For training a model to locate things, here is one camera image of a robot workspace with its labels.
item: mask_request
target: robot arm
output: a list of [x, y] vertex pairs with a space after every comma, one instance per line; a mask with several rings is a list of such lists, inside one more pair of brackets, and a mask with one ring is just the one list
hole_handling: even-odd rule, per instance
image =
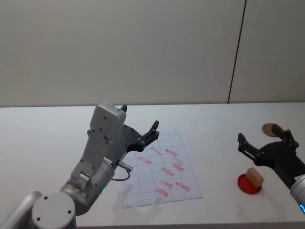
[[117, 166], [126, 169], [128, 174], [132, 171], [131, 166], [122, 162], [128, 152], [141, 152], [158, 138], [158, 121], [142, 136], [124, 125], [126, 111], [127, 106], [118, 109], [110, 103], [95, 107], [82, 158], [61, 188], [61, 192], [74, 200], [77, 216], [90, 209], [112, 179]]
[[284, 131], [278, 125], [274, 125], [272, 132], [282, 141], [269, 143], [260, 149], [249, 144], [240, 133], [238, 151], [253, 160], [255, 165], [273, 169], [305, 213], [305, 164], [297, 157], [295, 151], [299, 144], [294, 140], [290, 130]]
[[28, 195], [0, 224], [0, 229], [74, 229], [75, 216], [88, 212], [102, 190], [113, 179], [117, 166], [132, 167], [122, 160], [130, 151], [141, 152], [158, 139], [155, 121], [144, 135], [124, 125], [127, 106], [121, 109], [110, 103], [95, 107], [84, 153], [70, 179], [59, 193]]

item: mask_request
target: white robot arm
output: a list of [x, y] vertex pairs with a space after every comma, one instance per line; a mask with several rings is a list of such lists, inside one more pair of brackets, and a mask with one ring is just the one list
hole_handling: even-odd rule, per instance
[[0, 224], [0, 229], [74, 229], [76, 216], [85, 214], [113, 179], [117, 166], [132, 167], [122, 160], [130, 151], [141, 152], [154, 140], [159, 122], [140, 135], [124, 125], [127, 106], [121, 109], [110, 103], [95, 107], [84, 153], [60, 192], [28, 195]]

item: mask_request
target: white wall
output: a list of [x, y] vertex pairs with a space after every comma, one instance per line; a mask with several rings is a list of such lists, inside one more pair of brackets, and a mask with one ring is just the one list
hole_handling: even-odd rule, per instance
[[305, 1], [248, 0], [230, 102], [305, 101]]
[[225, 103], [244, 0], [1, 0], [0, 106]]

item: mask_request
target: red marking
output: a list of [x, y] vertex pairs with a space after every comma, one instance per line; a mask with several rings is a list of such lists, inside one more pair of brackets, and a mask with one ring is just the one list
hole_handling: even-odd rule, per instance
[[173, 176], [173, 172], [170, 171], [169, 169], [162, 168], [161, 170], [162, 170], [164, 173], [166, 173], [166, 174], [168, 174], [168, 175], [170, 175], [170, 176]]
[[176, 158], [176, 161], [178, 162], [179, 165], [183, 165], [183, 161], [179, 160]]
[[180, 165], [177, 165], [176, 163], [172, 163], [172, 165], [173, 165], [176, 169], [180, 170], [181, 172], [184, 170], [184, 168], [182, 168]]
[[168, 187], [173, 187], [173, 184], [171, 184], [171, 183], [164, 182], [164, 181], [160, 181], [160, 182]]
[[150, 160], [145, 159], [144, 157], [139, 157], [139, 160], [150, 165], [152, 162]]
[[157, 188], [156, 192], [160, 193], [161, 195], [168, 197], [168, 193], [165, 192], [163, 189]]
[[161, 153], [159, 150], [157, 150], [155, 147], [152, 147], [151, 149], [153, 149], [154, 151], [156, 151], [157, 154], [162, 155], [162, 153]]
[[182, 184], [181, 182], [177, 182], [176, 185], [178, 185], [181, 188], [184, 188], [188, 192], [190, 191], [190, 188], [187, 187], [186, 185]]
[[256, 188], [253, 184], [246, 178], [246, 174], [241, 174], [237, 180], [237, 185], [239, 188], [248, 194], [259, 193], [262, 187]]
[[175, 153], [174, 151], [172, 151], [172, 150], [170, 150], [170, 149], [166, 149], [165, 151], [166, 151], [166, 153], [169, 153], [169, 154], [171, 154], [171, 155], [173, 155], [173, 156], [178, 156], [177, 153]]

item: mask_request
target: red rectangle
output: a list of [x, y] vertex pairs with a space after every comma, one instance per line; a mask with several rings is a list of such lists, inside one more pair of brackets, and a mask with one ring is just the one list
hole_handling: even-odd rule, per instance
[[139, 160], [150, 165], [152, 162], [150, 160], [145, 159], [144, 157], [139, 157]]
[[161, 152], [160, 152], [159, 150], [157, 150], [155, 147], [152, 147], [151, 149], [153, 149], [154, 151], [156, 151], [158, 155], [161, 155]]
[[173, 165], [176, 169], [180, 170], [181, 172], [184, 170], [184, 168], [182, 168], [180, 165], [178, 165], [178, 164], [176, 164], [176, 163], [172, 163], [172, 165]]
[[161, 195], [168, 197], [168, 193], [165, 192], [163, 189], [161, 188], [157, 188], [156, 192], [160, 193]]
[[173, 156], [178, 156], [177, 153], [175, 153], [174, 151], [172, 151], [172, 150], [170, 150], [170, 149], [166, 149], [165, 151], [166, 151], [166, 153], [169, 153], [169, 154], [171, 154], [171, 155], [173, 155]]
[[183, 161], [176, 158], [176, 162], [178, 162], [179, 165], [183, 165]]
[[178, 185], [181, 188], [184, 188], [188, 192], [190, 191], [190, 188], [187, 187], [186, 185], [182, 184], [181, 182], [177, 182], [176, 185]]
[[167, 169], [167, 168], [161, 168], [161, 170], [162, 170], [164, 173], [166, 173], [166, 174], [168, 174], [168, 175], [170, 175], [170, 176], [173, 176], [173, 172], [170, 171], [169, 169]]
[[165, 182], [165, 181], [160, 181], [162, 184], [168, 186], [168, 187], [173, 187], [173, 184]]

